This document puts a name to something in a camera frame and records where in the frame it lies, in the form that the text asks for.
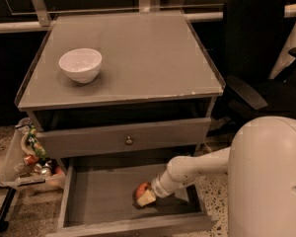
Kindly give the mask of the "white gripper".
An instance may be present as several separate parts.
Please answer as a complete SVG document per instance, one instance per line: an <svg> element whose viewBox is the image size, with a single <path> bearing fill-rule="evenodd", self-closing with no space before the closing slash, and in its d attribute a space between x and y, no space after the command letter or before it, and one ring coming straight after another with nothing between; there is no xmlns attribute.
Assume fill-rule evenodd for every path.
<svg viewBox="0 0 296 237"><path fill-rule="evenodd" d="M159 198L166 198L174 192L174 182L168 175L158 175L152 180L152 189ZM145 190L136 193L136 202L140 206L145 206L156 200L156 196L152 191Z"/></svg>

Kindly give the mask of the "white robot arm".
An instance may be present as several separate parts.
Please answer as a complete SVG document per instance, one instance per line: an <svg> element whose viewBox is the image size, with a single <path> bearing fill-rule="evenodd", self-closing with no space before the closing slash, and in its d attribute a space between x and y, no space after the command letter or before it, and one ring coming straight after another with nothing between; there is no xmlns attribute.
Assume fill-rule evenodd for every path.
<svg viewBox="0 0 296 237"><path fill-rule="evenodd" d="M144 206L216 173L228 175L228 237L296 237L296 119L255 118L225 149L175 157L134 200Z"/></svg>

